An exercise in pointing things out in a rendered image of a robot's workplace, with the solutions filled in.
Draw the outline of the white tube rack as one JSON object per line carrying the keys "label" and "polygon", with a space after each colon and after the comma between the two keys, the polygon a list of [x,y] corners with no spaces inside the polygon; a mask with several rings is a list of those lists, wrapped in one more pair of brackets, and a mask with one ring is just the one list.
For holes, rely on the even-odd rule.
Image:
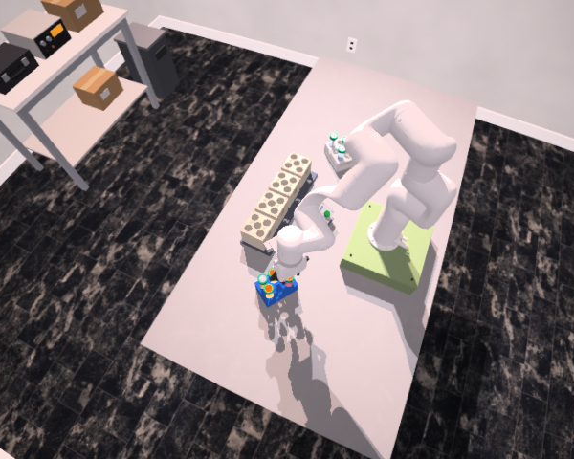
{"label": "white tube rack", "polygon": [[[342,145],[342,138],[337,139],[336,146],[333,148],[329,147],[329,142],[326,142],[325,146],[324,146],[324,151],[323,151],[336,172],[350,168],[354,164],[353,160],[350,158],[350,156],[347,154],[347,152],[345,153],[346,156],[344,156],[343,161],[337,160],[338,148],[341,145]],[[329,153],[328,149],[331,153]],[[335,154],[333,153],[333,150],[335,150],[334,151]],[[337,162],[337,164],[335,162]]]}

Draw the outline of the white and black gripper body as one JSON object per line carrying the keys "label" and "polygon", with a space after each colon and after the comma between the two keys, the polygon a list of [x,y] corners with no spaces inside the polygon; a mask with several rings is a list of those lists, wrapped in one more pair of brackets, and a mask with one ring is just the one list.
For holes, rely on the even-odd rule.
{"label": "white and black gripper body", "polygon": [[286,267],[280,266],[280,264],[276,265],[274,263],[274,272],[277,273],[278,280],[280,282],[284,282],[284,281],[288,280],[289,278],[291,278],[291,277],[295,276],[296,274],[305,270],[306,266],[307,266],[307,259],[306,259],[306,255],[304,253],[303,257],[302,257],[302,261],[298,266],[296,266],[294,268],[286,268]]}

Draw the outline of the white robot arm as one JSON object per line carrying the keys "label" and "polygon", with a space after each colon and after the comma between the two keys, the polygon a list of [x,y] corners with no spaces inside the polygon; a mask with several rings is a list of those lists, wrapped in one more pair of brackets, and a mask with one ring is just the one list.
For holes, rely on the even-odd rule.
{"label": "white robot arm", "polygon": [[298,227],[286,226],[264,243],[268,253],[275,250],[275,264],[294,268],[304,253],[326,251],[334,245],[335,236],[319,210],[326,198],[359,210],[394,176],[398,159],[380,138],[388,133],[408,153],[408,160],[401,178],[388,190],[377,226],[374,222],[368,229],[369,242],[381,251],[398,246],[407,249],[401,239],[408,239],[401,230],[409,220],[428,229],[440,219],[457,193],[455,183],[439,171],[454,155],[456,141],[440,132],[412,101],[399,101],[346,137],[343,146],[353,166],[335,186],[319,187],[303,198],[294,212]]}

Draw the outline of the blue tube rack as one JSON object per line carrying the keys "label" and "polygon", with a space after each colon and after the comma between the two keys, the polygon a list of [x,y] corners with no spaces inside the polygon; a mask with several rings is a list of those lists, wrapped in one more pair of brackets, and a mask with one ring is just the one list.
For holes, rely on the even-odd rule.
{"label": "blue tube rack", "polygon": [[[268,275],[267,275],[268,276]],[[254,283],[255,288],[257,289],[258,293],[260,294],[261,298],[263,299],[264,303],[266,304],[267,308],[270,307],[271,305],[275,304],[276,302],[280,301],[282,298],[284,298],[285,296],[287,296],[287,294],[291,294],[293,292],[295,292],[298,289],[298,284],[294,279],[294,283],[291,287],[288,287],[286,285],[283,285],[282,283],[276,282],[276,283],[271,283],[269,280],[269,276],[268,276],[268,283],[272,284],[274,286],[274,296],[271,298],[268,298],[265,296],[264,290],[261,289],[259,287],[259,283],[258,281],[256,281]],[[293,289],[292,289],[293,288]],[[282,290],[283,289],[283,290]],[[288,291],[288,292],[287,292]],[[271,301],[272,300],[272,301]],[[274,303],[273,303],[274,302]],[[272,303],[272,304],[271,304]]]}

